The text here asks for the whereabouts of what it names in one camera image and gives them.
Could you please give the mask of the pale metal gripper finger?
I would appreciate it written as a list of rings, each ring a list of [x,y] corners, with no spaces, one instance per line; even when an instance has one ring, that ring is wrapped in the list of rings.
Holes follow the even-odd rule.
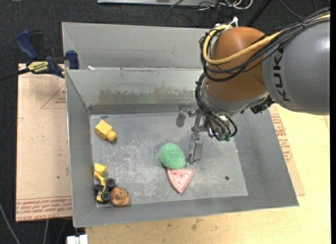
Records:
[[[187,161],[189,164],[194,164],[199,161],[202,156],[203,141],[199,134],[193,134],[190,137],[189,153]]]
[[[176,117],[176,125],[183,127],[187,117],[194,117],[196,110],[193,103],[185,103],[178,106],[178,115]]]

